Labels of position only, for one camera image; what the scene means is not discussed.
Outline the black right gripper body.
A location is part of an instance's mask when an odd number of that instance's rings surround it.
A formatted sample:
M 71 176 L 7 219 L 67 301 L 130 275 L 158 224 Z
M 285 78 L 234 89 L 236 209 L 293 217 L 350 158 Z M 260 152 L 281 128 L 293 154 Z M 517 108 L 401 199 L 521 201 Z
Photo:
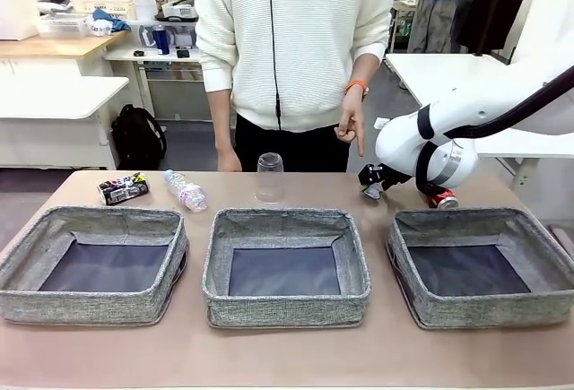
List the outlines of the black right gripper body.
M 404 184 L 411 179 L 410 175 L 399 172 L 392 169 L 384 164 L 379 164 L 380 169 L 385 169 L 387 171 L 387 186 L 395 186 L 399 184 Z

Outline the person's left hand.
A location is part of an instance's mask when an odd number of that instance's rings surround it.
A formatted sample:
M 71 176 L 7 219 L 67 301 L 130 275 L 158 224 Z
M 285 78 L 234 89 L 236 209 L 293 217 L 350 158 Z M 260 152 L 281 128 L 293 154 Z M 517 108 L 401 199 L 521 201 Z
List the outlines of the person's left hand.
M 360 157 L 364 156 L 366 138 L 362 102 L 362 87 L 353 85 L 344 95 L 342 116 L 335 128 L 335 134 L 339 140 L 345 143 L 356 142 Z

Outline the person's right hand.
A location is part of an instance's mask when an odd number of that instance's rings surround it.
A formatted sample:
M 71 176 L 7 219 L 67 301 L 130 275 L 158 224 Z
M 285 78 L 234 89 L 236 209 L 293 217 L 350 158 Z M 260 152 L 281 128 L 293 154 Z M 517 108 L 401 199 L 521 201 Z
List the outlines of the person's right hand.
M 218 151 L 217 169 L 220 172 L 241 172 L 242 166 L 237 153 L 233 149 Z

